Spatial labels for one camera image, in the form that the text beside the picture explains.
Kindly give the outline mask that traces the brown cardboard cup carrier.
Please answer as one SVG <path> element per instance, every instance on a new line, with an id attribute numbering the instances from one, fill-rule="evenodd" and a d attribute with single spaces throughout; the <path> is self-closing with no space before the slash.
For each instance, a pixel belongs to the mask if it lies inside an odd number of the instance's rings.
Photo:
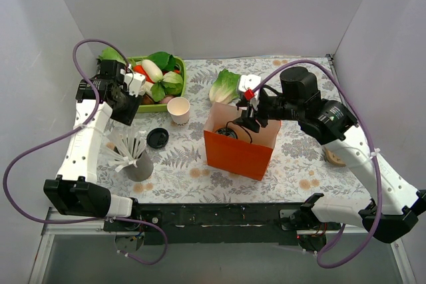
<path id="1" fill-rule="evenodd" d="M 336 156 L 333 152 L 329 151 L 327 148 L 324 149 L 326 160 L 337 167 L 345 167 L 345 162 Z"/>

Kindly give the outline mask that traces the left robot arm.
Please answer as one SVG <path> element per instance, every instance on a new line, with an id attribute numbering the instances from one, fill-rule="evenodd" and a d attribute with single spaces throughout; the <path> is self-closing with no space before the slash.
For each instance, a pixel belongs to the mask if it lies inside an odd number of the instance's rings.
<path id="1" fill-rule="evenodd" d="M 126 230 L 142 221 L 131 198 L 116 196 L 98 185 L 97 160 L 109 120 L 131 125 L 142 102 L 139 94 L 145 78 L 130 71 L 126 63 L 103 60 L 90 82 L 82 80 L 76 94 L 76 116 L 65 159 L 57 176 L 46 180 L 43 191 L 63 215 L 118 217 Z"/>

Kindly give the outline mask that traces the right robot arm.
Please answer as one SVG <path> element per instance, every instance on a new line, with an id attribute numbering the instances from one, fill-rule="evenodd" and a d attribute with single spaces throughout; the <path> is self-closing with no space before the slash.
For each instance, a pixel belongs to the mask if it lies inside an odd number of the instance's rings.
<path id="1" fill-rule="evenodd" d="M 339 201 L 321 193 L 310 196 L 283 218 L 290 229 L 316 229 L 323 223 L 344 223 L 372 231 L 391 243 L 412 230 L 425 212 L 425 190 L 405 181 L 377 150 L 371 150 L 360 121 L 342 103 L 321 97 L 317 78 L 305 67 L 280 73 L 281 91 L 256 75 L 238 81 L 242 109 L 234 123 L 258 133 L 273 120 L 294 120 L 300 129 L 343 160 L 369 192 L 366 200 Z"/>

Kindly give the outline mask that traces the black plastic cup lid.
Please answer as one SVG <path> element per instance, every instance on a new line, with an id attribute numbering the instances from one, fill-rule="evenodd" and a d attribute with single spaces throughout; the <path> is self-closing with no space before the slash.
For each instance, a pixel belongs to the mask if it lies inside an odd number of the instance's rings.
<path id="1" fill-rule="evenodd" d="M 238 134 L 236 133 L 236 131 L 229 127 L 219 128 L 215 131 L 215 133 L 221 136 L 226 136 L 236 140 L 238 139 Z"/>

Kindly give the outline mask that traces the orange paper bag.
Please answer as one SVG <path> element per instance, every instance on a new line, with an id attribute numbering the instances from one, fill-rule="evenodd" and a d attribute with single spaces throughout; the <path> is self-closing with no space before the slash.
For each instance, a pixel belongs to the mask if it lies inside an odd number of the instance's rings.
<path id="1" fill-rule="evenodd" d="M 212 105 L 204 125 L 207 164 L 214 168 L 260 181 L 270 164 L 281 122 L 271 120 L 258 133 L 244 131 L 231 123 L 241 113 L 242 111 L 235 106 L 217 102 Z M 238 139 L 215 133 L 217 129 L 223 127 L 235 130 Z"/>

